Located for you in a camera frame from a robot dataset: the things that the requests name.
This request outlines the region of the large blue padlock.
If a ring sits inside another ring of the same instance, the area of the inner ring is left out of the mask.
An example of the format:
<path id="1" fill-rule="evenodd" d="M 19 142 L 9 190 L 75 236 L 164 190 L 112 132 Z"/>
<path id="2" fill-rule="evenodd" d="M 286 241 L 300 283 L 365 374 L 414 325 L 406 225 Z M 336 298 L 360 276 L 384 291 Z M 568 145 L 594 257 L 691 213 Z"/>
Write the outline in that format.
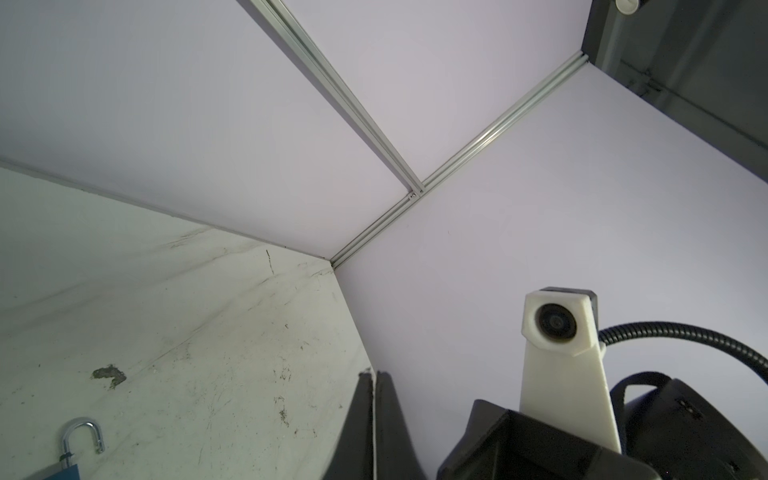
<path id="1" fill-rule="evenodd" d="M 43 480 L 80 480 L 84 478 L 78 463 L 82 457 L 82 450 L 75 445 L 76 436 L 80 431 L 90 437 L 90 446 L 94 455 L 101 456 L 106 453 L 106 437 L 101 424 L 96 419 L 78 417 L 70 420 L 63 426 L 60 433 L 58 460 L 50 468 L 50 472 L 42 476 Z"/>

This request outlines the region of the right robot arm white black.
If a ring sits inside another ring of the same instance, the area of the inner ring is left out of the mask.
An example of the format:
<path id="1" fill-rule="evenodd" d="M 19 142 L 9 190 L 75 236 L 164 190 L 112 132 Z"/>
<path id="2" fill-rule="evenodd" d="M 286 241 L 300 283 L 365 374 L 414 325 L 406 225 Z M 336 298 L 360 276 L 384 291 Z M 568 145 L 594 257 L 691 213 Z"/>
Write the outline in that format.
<path id="1" fill-rule="evenodd" d="M 767 461 L 679 379 L 642 372 L 610 392 L 613 452 L 484 400 L 438 470 L 440 479 L 764 479 Z"/>

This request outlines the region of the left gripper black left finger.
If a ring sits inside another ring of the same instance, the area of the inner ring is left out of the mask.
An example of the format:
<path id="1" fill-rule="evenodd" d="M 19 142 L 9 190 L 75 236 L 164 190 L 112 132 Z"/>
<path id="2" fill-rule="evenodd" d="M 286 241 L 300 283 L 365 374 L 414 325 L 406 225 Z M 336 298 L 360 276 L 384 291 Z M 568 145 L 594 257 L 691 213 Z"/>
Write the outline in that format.
<path id="1" fill-rule="evenodd" d="M 349 411 L 324 480 L 371 480 L 374 477 L 374 377 L 359 375 Z"/>

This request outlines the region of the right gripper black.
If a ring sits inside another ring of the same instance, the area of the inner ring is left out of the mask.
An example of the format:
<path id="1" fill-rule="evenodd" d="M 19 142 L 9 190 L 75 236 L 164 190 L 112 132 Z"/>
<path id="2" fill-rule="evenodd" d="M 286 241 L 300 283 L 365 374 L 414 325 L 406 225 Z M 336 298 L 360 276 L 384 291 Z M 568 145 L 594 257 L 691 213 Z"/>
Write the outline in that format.
<path id="1" fill-rule="evenodd" d="M 650 466 L 485 400 L 439 479 L 657 479 Z"/>

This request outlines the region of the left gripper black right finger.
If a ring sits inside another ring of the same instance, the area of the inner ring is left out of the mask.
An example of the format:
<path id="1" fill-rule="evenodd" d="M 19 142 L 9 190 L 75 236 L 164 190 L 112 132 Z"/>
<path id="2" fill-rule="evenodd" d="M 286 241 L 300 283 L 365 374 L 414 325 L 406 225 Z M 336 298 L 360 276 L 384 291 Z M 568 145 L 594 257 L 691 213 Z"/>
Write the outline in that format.
<path id="1" fill-rule="evenodd" d="M 424 480 L 392 376 L 376 374 L 375 471 L 378 480 Z"/>

